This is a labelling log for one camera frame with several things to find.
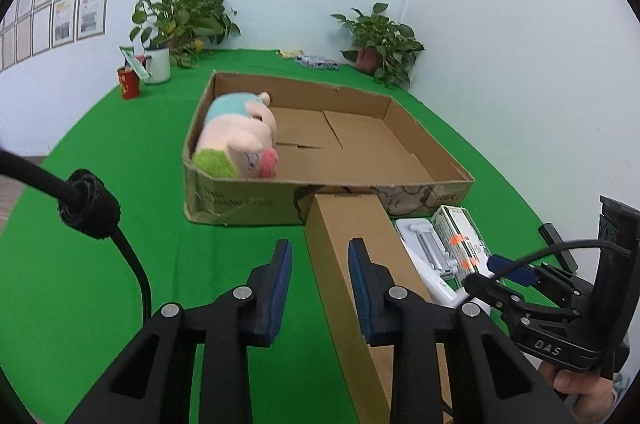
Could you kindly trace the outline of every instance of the metal screw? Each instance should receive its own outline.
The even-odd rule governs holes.
[[[475,318],[478,314],[480,314],[480,307],[475,303],[465,303],[464,305],[462,305],[462,312],[470,318]]]
[[[172,318],[180,313],[180,307],[175,303],[169,303],[160,309],[160,313],[165,318]]]
[[[236,287],[234,289],[234,298],[236,298],[236,299],[247,299],[253,293],[254,293],[254,291],[252,291],[249,287],[247,287],[245,285],[242,285],[241,287]]]
[[[395,287],[391,287],[389,289],[389,295],[393,299],[404,299],[408,295],[408,292],[404,287],[399,287],[396,285]]]

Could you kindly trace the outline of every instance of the finger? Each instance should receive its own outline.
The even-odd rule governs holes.
[[[611,388],[612,382],[602,379],[599,372],[584,372],[576,374],[562,370],[558,372],[554,380],[554,388],[561,393],[578,393],[590,395],[601,393],[603,388],[608,386]]]
[[[552,385],[556,375],[558,374],[558,369],[548,362],[542,361],[538,367],[538,373],[549,385]]]
[[[599,422],[613,408],[614,396],[610,381],[600,379],[593,393],[583,395],[574,406],[574,416],[579,424]]]

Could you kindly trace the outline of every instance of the stuffed toy pig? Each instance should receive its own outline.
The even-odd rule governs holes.
[[[270,102],[266,92],[217,97],[205,117],[193,164],[214,178],[273,178],[278,154]]]

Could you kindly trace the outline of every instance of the pink nose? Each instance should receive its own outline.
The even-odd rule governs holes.
[[[278,153],[273,148],[267,148],[260,155],[260,178],[272,179],[276,176]]]

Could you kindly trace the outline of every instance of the cardboard box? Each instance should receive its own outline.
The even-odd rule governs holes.
[[[268,92],[278,121],[275,179],[214,179],[191,155],[213,99],[230,92]],[[375,193],[393,216],[432,214],[458,204],[473,178],[395,100],[329,84],[213,75],[182,150],[192,222],[216,225],[303,224],[314,194]]]
[[[465,278],[474,272],[489,276],[487,261],[491,253],[465,208],[440,206],[431,223],[444,248],[461,265],[455,278],[458,287],[462,287]]]
[[[305,226],[306,244],[329,329],[360,424],[388,424],[393,347],[371,348],[360,333],[351,290],[348,244],[364,239],[371,261],[394,281],[431,301],[398,233],[375,195],[316,195]],[[444,347],[438,345],[442,396],[450,405]],[[443,414],[444,422],[450,418]]]

